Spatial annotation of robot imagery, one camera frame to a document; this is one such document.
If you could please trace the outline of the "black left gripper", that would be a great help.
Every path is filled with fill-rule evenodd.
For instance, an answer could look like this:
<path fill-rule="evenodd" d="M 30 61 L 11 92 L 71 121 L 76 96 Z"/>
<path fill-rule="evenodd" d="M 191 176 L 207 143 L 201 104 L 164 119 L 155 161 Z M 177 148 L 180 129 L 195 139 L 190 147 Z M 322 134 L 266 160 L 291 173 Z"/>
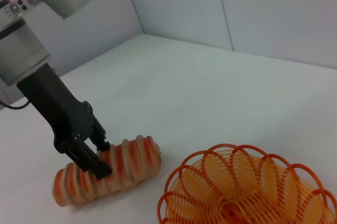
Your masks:
<path fill-rule="evenodd" d="M 111 145 L 106 141 L 106 131 L 93 115 L 92 106 L 77 100 L 49 64 L 16 86 L 50 124 L 58 152 L 67 154 L 83 172 L 91 171 L 97 179 L 112 173 L 85 143 L 90 139 L 98 151 L 107 151 Z"/>

